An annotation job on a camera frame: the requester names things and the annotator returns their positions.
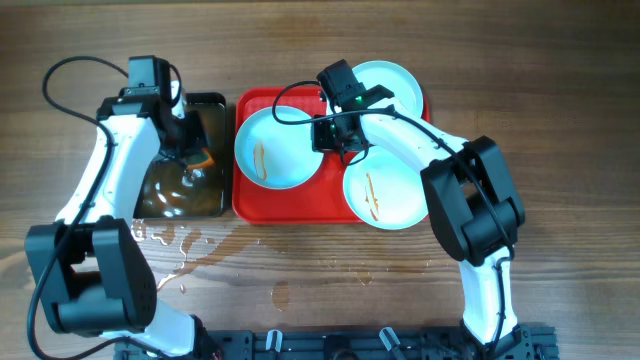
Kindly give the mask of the orange green sponge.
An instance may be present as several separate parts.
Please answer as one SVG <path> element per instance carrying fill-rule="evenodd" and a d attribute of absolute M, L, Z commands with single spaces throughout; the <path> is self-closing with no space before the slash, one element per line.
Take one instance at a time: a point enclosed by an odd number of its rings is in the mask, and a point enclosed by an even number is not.
<path fill-rule="evenodd" d="M 184 162 L 190 170 L 208 168 L 215 164 L 215 161 L 207 148 L 201 148 L 194 154 L 187 156 Z"/>

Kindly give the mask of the light blue plate front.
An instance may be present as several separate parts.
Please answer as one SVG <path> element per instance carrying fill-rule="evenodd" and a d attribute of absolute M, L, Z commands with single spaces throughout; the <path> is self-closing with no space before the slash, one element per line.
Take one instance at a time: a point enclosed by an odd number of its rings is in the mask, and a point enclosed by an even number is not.
<path fill-rule="evenodd" d="M 370 147 L 349 162 L 343 195 L 363 222 L 383 230 L 412 227 L 428 216 L 417 172 L 384 148 Z"/>

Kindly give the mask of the light blue plate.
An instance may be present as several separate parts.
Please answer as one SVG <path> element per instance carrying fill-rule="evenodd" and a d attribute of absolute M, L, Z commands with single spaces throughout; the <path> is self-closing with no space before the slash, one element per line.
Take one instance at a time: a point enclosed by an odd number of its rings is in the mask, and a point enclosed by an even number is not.
<path fill-rule="evenodd" d="M 343 195 L 363 222 L 383 230 L 412 227 L 428 216 L 417 172 L 384 148 L 370 147 L 349 162 Z"/>
<path fill-rule="evenodd" d="M 375 85 L 389 89 L 406 109 L 429 122 L 428 101 L 422 88 L 416 78 L 401 65 L 385 60 L 373 60 L 355 66 L 353 73 L 367 89 Z"/>
<path fill-rule="evenodd" d="M 235 160 L 254 184 L 274 190 L 299 186 L 320 168 L 324 154 L 312 150 L 311 125 L 285 125 L 263 108 L 240 126 L 234 143 Z"/>

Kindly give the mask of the light blue plate back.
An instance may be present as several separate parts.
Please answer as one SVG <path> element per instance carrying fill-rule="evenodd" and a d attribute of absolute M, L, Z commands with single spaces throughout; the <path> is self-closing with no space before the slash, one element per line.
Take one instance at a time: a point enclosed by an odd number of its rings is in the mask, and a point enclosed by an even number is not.
<path fill-rule="evenodd" d="M 401 65 L 385 60 L 373 60 L 355 66 L 353 73 L 367 89 L 375 85 L 389 89 L 406 109 L 429 122 L 428 101 L 422 88 L 416 78 Z"/>

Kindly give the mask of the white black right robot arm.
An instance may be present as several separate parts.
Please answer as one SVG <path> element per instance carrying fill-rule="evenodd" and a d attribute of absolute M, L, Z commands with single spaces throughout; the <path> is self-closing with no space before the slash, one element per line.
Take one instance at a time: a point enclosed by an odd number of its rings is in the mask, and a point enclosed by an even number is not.
<path fill-rule="evenodd" d="M 449 135 L 396 99 L 367 109 L 316 116 L 323 138 L 356 137 L 390 152 L 421 181 L 436 240 L 460 266 L 465 297 L 462 327 L 487 357 L 513 346 L 518 326 L 509 270 L 525 211 L 498 145 Z"/>

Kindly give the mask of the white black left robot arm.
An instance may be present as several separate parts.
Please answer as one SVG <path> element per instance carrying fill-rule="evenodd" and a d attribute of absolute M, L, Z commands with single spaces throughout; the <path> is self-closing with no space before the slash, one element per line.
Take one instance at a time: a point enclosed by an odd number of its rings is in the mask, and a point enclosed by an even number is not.
<path fill-rule="evenodd" d="M 56 333 L 122 342 L 165 359 L 212 359 L 215 341 L 193 315 L 158 300 L 153 272 L 130 225 L 145 173 L 161 148 L 172 108 L 158 95 L 108 98 L 93 153 L 72 198 L 51 224 L 29 229 L 34 275 L 27 341 L 40 359 L 38 310 Z"/>

